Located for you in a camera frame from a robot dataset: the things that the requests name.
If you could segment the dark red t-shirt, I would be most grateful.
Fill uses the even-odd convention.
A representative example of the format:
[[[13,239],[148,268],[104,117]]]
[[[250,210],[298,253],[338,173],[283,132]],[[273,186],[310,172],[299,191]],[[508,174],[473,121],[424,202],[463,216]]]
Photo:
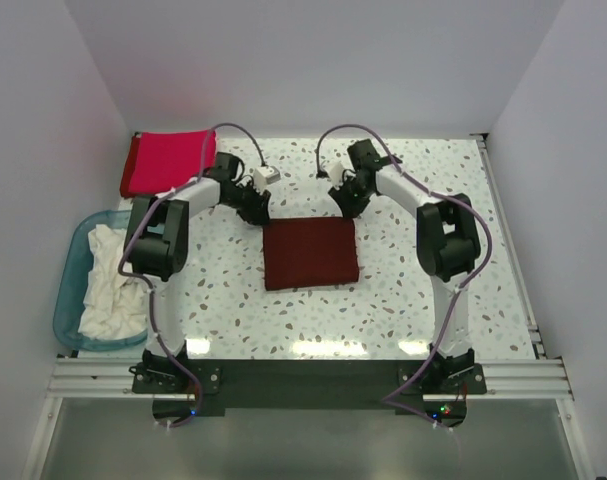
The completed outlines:
[[[263,227],[268,291],[356,283],[354,221],[342,217],[273,219]]]

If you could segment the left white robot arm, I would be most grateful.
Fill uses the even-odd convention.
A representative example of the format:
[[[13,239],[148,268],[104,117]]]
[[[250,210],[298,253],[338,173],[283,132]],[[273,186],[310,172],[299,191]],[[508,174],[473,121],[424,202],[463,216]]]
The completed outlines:
[[[279,180],[280,172],[273,166],[262,164],[246,175],[239,157],[218,153],[211,167],[185,184],[134,199],[118,272],[144,284],[148,295],[145,351],[173,357],[161,361],[155,370],[156,382],[166,391],[179,392],[190,380],[190,368],[176,359],[186,340],[171,306],[173,277],[188,259],[190,220],[223,205],[247,224],[265,226],[270,221],[268,187]]]

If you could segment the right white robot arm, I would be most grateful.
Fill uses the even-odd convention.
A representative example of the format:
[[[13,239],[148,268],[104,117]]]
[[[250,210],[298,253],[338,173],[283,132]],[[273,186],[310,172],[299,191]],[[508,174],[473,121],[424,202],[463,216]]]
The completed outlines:
[[[369,140],[355,142],[347,153],[349,167],[341,161],[318,167],[318,175],[329,178],[329,195],[345,218],[361,215],[377,195],[415,219],[417,260],[431,280],[434,299],[428,379],[435,390],[452,392],[475,363],[468,286],[478,274],[481,241],[470,199],[429,190],[404,171],[397,157],[380,155]]]

